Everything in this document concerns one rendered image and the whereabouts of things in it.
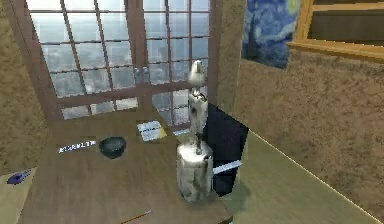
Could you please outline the brown pencil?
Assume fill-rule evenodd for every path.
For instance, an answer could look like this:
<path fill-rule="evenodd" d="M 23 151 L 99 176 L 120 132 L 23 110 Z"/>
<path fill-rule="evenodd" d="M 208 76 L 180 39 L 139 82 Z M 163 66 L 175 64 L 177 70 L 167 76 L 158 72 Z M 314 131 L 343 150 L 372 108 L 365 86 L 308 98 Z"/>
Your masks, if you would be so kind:
<path fill-rule="evenodd" d="M 131 221 L 133 221 L 133 220 L 136 220 L 136 219 L 139 219 L 139 218 L 141 218 L 141 217 L 144 217 L 144 216 L 150 214 L 151 212 L 152 212 L 152 210 L 145 211 L 145 212 L 142 213 L 142 214 L 139 214 L 139 215 L 136 215 L 136 216 L 134 216 L 134 217 L 130 217 L 130 218 L 128 218 L 127 220 L 121 222 L 120 224 L 127 224 L 128 222 L 131 222 Z"/>

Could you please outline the dark green bowl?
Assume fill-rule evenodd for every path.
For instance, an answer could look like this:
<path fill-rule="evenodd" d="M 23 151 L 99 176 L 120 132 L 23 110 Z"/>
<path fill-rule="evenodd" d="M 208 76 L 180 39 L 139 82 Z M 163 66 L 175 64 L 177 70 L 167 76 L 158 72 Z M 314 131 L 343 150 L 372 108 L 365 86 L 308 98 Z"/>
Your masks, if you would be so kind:
<path fill-rule="evenodd" d="M 124 153 L 125 148 L 126 140 L 121 136 L 111 136 L 99 143 L 100 152 L 110 159 L 120 157 Z"/>

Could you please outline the blue small object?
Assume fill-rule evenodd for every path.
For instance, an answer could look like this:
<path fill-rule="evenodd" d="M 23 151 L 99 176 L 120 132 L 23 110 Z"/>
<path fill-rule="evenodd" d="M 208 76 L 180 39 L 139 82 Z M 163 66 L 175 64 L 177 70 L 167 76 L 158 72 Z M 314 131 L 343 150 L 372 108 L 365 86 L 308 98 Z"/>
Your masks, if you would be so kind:
<path fill-rule="evenodd" d="M 22 171 L 22 172 L 17 172 L 13 175 L 11 175 L 8 179 L 7 179 L 7 184 L 12 184 L 12 185 L 17 185 L 17 184 L 20 184 L 22 183 L 25 178 L 27 176 L 29 176 L 31 174 L 31 169 L 29 170 L 25 170 L 25 171 Z"/>

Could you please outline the brown framed grid window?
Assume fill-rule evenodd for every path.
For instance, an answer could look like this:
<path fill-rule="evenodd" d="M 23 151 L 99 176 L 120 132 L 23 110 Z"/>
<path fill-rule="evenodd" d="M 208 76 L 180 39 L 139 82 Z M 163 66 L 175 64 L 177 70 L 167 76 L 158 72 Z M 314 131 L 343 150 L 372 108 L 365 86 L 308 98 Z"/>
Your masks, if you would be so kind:
<path fill-rule="evenodd" d="M 155 109 L 188 127 L 188 75 L 215 81 L 219 0 L 0 0 L 48 122 Z"/>

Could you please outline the white striped remote control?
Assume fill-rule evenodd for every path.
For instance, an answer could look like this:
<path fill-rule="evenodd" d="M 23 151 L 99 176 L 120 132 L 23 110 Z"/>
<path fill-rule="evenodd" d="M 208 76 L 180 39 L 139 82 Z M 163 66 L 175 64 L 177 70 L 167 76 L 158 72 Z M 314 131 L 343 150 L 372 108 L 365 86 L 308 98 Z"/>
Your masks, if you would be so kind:
<path fill-rule="evenodd" d="M 76 143 L 76 144 L 71 144 L 68 146 L 60 147 L 58 152 L 64 153 L 64 152 L 68 152 L 68 151 L 74 151 L 74 150 L 78 150 L 78 149 L 87 148 L 87 147 L 94 146 L 94 145 L 96 145 L 96 141 L 93 141 L 93 140 L 85 141 L 85 142 L 81 142 L 81 143 Z"/>

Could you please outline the silver metal statue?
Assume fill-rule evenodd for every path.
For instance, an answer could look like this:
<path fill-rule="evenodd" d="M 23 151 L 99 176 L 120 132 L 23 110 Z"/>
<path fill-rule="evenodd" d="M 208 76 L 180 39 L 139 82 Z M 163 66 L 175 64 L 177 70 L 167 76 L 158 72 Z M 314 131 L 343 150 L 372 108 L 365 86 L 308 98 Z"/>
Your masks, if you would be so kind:
<path fill-rule="evenodd" d="M 192 137 L 177 147 L 177 186 L 189 203 L 205 200 L 212 191 L 213 157 L 211 148 L 202 140 L 208 118 L 208 99 L 200 88 L 206 82 L 201 60 L 192 62 L 188 76 L 189 131 Z"/>

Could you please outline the black bin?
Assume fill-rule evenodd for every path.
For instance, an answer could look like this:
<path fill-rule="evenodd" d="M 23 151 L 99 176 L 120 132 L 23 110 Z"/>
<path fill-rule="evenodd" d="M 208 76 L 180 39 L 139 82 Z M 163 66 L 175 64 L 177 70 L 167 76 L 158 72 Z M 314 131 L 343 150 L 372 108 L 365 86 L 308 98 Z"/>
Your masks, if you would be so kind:
<path fill-rule="evenodd" d="M 208 118 L 203 131 L 203 141 L 213 150 L 213 167 L 240 161 L 249 128 L 216 105 L 208 104 Z M 214 175 L 213 189 L 219 196 L 232 192 L 238 168 Z"/>

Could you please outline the blue starry night painting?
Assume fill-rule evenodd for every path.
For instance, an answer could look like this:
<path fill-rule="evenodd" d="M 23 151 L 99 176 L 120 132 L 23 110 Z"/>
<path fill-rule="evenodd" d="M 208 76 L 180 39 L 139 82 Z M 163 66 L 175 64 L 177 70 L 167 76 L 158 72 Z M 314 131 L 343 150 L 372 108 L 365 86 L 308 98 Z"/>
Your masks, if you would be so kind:
<path fill-rule="evenodd" d="M 242 58 L 285 69 L 302 0 L 246 0 Z"/>

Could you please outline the white and yellow book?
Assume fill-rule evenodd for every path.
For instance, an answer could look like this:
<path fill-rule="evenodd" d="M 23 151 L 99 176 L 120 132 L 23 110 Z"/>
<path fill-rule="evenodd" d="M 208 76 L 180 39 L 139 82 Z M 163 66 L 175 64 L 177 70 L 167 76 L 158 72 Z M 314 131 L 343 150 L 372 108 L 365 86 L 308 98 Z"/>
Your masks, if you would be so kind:
<path fill-rule="evenodd" d="M 165 129 L 157 120 L 138 124 L 137 128 L 144 142 L 161 139 L 167 136 Z"/>

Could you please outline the brown wooden table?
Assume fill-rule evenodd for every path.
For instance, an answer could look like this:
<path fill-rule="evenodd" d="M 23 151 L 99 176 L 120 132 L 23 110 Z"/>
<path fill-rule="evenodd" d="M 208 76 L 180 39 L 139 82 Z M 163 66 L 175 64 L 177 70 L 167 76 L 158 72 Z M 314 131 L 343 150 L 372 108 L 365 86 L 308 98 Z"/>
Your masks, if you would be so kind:
<path fill-rule="evenodd" d="M 178 140 L 144 142 L 137 125 L 165 122 L 154 108 L 133 108 L 50 125 L 47 145 L 17 224 L 229 224 L 233 215 L 215 194 L 188 203 L 176 183 Z M 111 136 L 126 140 L 124 153 L 104 156 L 99 143 Z M 85 141 L 96 145 L 59 153 Z"/>

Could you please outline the yellow wooden framed window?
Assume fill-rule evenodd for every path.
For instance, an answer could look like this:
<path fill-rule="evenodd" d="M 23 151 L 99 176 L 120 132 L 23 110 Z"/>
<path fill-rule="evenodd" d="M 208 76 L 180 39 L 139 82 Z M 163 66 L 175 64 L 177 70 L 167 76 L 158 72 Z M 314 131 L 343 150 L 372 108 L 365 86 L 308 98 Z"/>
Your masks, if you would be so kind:
<path fill-rule="evenodd" d="M 384 0 L 302 0 L 287 45 L 384 64 Z"/>

